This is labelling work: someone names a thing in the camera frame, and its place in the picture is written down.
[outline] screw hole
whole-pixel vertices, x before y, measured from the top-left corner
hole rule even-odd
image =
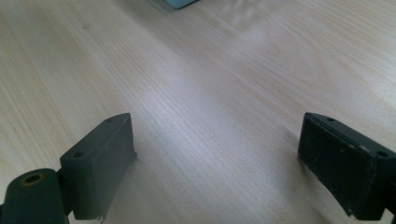
[[[35,185],[37,183],[39,183],[41,180],[44,179],[44,174],[32,174],[32,175],[28,175],[26,176],[22,181],[21,184],[24,187],[29,187],[32,185]]]
[[[81,152],[76,152],[75,154],[73,154],[73,158],[80,158],[84,155],[84,153]]]
[[[387,153],[385,153],[385,152],[381,152],[381,151],[379,151],[379,152],[376,152],[376,154],[377,154],[378,156],[380,156],[380,157],[387,157],[387,156],[388,156],[388,154],[387,154]]]

